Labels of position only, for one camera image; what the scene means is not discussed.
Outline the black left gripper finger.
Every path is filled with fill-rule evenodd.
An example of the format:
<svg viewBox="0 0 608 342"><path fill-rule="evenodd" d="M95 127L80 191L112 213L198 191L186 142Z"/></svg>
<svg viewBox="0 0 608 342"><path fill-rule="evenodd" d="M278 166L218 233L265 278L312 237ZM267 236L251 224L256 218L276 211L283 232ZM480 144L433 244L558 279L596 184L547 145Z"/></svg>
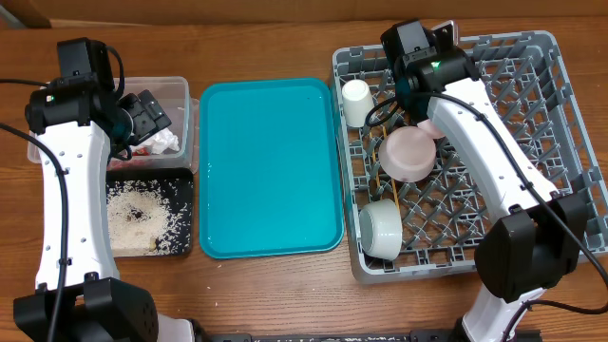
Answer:
<svg viewBox="0 0 608 342"><path fill-rule="evenodd" d="M138 145L153 136L139 136L137 134L136 116L140 114L142 109L138 95L129 93L120 100L120 107L127 112L132 122L132 132L127 140L129 145Z"/></svg>
<svg viewBox="0 0 608 342"><path fill-rule="evenodd" d="M154 135L172 123L158 100L149 90L142 91L138 97L142 107L140 114L136 116L137 134L139 136Z"/></svg>

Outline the white napkin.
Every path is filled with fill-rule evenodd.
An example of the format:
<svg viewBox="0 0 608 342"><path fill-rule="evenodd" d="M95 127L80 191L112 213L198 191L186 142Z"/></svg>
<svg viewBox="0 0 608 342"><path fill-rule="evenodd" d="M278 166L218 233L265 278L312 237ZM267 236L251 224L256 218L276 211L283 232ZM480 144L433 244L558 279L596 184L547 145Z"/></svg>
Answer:
<svg viewBox="0 0 608 342"><path fill-rule="evenodd" d="M173 153L180 150L180 139L169 128L165 128L135 147L145 147L149 155Z"/></svg>

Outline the red snack wrapper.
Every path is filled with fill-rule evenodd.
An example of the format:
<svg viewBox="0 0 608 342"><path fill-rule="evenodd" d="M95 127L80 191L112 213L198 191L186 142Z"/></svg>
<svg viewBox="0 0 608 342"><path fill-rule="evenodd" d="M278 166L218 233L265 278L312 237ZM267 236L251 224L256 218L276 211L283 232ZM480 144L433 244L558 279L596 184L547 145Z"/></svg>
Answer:
<svg viewBox="0 0 608 342"><path fill-rule="evenodd" d="M133 146L131 148L131 152L133 156L148 156L149 152L145 147L138 147L136 148L135 146Z"/></svg>

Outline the white plate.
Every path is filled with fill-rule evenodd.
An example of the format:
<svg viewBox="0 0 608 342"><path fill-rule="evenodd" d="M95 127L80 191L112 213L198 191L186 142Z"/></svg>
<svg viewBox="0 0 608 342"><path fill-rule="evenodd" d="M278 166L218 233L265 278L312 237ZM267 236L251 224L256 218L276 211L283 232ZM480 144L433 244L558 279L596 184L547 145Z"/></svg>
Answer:
<svg viewBox="0 0 608 342"><path fill-rule="evenodd" d="M459 44L459 29L453 20L447 20L431 29L435 36L438 49L447 49ZM417 126L425 131L432 139L441 139L444 133L431 121L419 122Z"/></svg>

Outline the cream cup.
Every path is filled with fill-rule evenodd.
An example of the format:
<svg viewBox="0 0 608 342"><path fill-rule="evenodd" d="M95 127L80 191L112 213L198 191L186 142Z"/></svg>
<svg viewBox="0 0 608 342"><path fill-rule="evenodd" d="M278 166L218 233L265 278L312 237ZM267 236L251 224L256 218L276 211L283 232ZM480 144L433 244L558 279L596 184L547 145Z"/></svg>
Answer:
<svg viewBox="0 0 608 342"><path fill-rule="evenodd" d="M351 80L344 84L341 93L346 125L363 127L367 115L374 108L370 86L362 80Z"/></svg>

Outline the pink bowl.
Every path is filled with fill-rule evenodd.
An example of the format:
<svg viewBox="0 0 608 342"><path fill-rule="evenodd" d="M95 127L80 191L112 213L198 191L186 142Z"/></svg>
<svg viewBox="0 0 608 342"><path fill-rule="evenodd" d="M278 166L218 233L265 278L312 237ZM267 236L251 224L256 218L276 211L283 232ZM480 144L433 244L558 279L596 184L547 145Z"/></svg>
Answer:
<svg viewBox="0 0 608 342"><path fill-rule="evenodd" d="M433 169L436 146L424 130L404 126L382 141L378 156L382 169L391 178L416 182L426 178Z"/></svg>

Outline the wooden chopstick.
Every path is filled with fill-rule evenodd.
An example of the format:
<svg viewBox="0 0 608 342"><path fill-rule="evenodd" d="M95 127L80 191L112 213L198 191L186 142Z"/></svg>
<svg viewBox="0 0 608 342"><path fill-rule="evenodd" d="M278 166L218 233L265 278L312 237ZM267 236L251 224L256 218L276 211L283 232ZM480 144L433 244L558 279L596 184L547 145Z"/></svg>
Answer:
<svg viewBox="0 0 608 342"><path fill-rule="evenodd" d="M370 154L371 154L371 161L372 161L371 166L372 166L372 171L373 171L373 175L374 175L374 179L375 179L376 188L379 189L380 188L380 179L378 176L379 168L376 166L376 164L377 164L376 147L379 143L382 142L382 138L374 136L372 134L372 132L369 133L369 138L370 138Z"/></svg>
<svg viewBox="0 0 608 342"><path fill-rule="evenodd" d="M390 161L389 150L388 150L388 136L389 136L389 134L388 134L387 129L386 129L386 127L384 125L382 125L381 128L382 128L382 133L383 133L384 140L383 140L383 143L381 145L381 150L383 151L383 154L382 154L382 157L380 158L380 160L381 160L381 164L382 164L382 167L383 167L385 173L388 174L389 171L387 169L387 166L389 165L389 161ZM395 180L392 177L389 177L389 178L390 178L391 191L392 191L392 194L393 194L393 200L394 200L395 206L396 206L397 210L400 210L400 203L399 203L398 192L397 192L397 187L396 187L396 184L395 184Z"/></svg>

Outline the grey bowl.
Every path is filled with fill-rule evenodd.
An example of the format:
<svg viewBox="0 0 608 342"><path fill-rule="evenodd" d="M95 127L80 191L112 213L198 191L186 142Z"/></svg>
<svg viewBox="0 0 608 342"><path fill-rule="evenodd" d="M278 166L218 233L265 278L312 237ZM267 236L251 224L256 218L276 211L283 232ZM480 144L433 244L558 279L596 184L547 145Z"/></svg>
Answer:
<svg viewBox="0 0 608 342"><path fill-rule="evenodd" d="M399 256L403 228L400 212L391 199L366 204L359 213L359 226L366 255L390 261Z"/></svg>

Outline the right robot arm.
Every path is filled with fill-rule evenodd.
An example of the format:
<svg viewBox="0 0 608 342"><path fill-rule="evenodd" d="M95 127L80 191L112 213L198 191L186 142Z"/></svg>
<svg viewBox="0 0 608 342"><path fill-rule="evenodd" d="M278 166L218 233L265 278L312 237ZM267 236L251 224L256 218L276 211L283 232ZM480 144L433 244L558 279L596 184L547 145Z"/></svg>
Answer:
<svg viewBox="0 0 608 342"><path fill-rule="evenodd" d="M474 253L483 286L450 338L510 341L523 314L576 269L588 213L579 196L560 194L524 155L456 35L452 22L427 29L411 20L386 30L381 43L393 100L415 123L430 121L446 136L493 224Z"/></svg>

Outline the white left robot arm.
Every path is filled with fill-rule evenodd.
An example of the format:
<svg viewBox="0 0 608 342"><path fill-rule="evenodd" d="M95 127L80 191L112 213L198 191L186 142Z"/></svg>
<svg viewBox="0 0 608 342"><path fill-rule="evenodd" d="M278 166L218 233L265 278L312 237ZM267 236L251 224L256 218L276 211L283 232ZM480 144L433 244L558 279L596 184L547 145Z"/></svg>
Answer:
<svg viewBox="0 0 608 342"><path fill-rule="evenodd" d="M31 93L26 139L41 152L44 240L34 294L13 302L33 341L155 341L151 294L120 279L107 223L106 167L171 124L153 95L124 93L105 43L57 45L60 77Z"/></svg>

